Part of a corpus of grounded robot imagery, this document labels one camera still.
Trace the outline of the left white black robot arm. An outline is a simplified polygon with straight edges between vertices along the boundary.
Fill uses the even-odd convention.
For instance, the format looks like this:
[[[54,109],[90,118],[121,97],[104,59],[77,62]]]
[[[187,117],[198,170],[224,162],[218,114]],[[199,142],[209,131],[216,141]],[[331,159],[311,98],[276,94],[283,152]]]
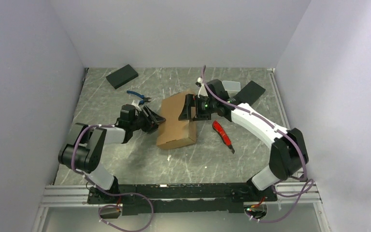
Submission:
[[[125,104],[115,124],[75,123],[58,154],[58,162],[100,189],[100,196],[113,203],[119,198],[118,179],[106,170],[100,159],[106,144],[125,144],[134,131],[155,132],[166,119],[149,107]]]

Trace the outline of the red black utility knife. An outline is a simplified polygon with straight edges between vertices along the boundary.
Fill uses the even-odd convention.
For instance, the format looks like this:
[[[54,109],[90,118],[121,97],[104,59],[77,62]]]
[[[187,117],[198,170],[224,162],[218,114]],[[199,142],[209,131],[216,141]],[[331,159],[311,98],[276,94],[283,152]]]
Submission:
[[[232,142],[231,142],[230,138],[228,137],[228,135],[226,134],[223,127],[220,125],[220,123],[217,120],[215,120],[212,123],[212,128],[220,136],[222,142],[229,148],[229,150],[232,152],[232,154],[234,154],[235,150],[232,146]]]

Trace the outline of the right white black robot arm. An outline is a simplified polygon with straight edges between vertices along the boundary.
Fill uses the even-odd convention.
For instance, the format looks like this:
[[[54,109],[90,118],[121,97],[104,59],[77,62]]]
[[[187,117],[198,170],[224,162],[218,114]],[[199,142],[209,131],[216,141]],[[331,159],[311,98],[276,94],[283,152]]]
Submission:
[[[273,123],[252,108],[265,89],[250,81],[235,96],[229,96],[223,83],[212,80],[196,83],[203,94],[186,94],[182,112],[178,119],[210,120],[213,113],[242,126],[259,138],[269,149],[268,165],[248,180],[247,195],[258,201],[266,189],[279,181],[290,178],[299,169],[305,169],[309,161],[303,134],[297,128],[287,129]]]

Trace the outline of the brown cardboard express box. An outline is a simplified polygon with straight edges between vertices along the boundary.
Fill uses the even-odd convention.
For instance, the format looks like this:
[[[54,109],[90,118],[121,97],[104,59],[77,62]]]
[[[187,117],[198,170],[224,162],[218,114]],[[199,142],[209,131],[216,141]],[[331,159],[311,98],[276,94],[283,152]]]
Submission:
[[[158,127],[157,147],[163,150],[193,145],[197,141],[197,123],[191,120],[180,121],[186,94],[194,94],[188,89],[162,100],[160,115],[166,119]]]

